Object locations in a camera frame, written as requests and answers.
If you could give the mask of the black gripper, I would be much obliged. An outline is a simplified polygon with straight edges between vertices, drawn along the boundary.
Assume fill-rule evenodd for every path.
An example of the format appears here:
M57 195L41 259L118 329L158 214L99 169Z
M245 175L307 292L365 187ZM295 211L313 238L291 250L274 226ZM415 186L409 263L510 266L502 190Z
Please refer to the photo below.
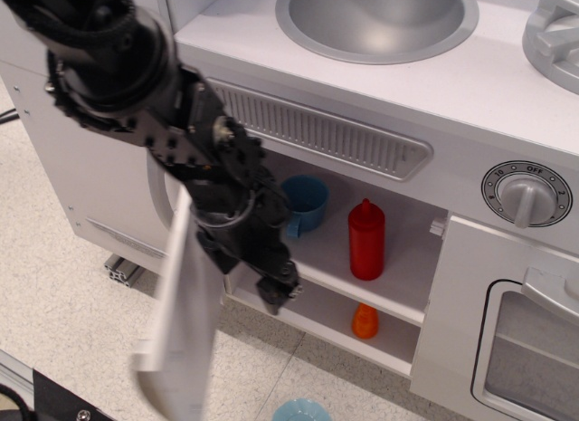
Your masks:
M261 277L256 284L258 293L273 316L301 289L296 265L281 238L287 219L286 215L195 217L197 238L222 273L243 262Z

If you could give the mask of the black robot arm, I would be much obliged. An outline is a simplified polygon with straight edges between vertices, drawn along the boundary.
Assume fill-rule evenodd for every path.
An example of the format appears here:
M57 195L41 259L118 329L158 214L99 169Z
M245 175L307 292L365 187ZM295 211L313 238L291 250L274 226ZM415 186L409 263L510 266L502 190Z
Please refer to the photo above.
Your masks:
M245 263L271 314L300 291L280 231L288 199L259 139L184 66L164 23L133 0L2 0L47 50L47 91L81 127L145 148L193 201L222 273Z

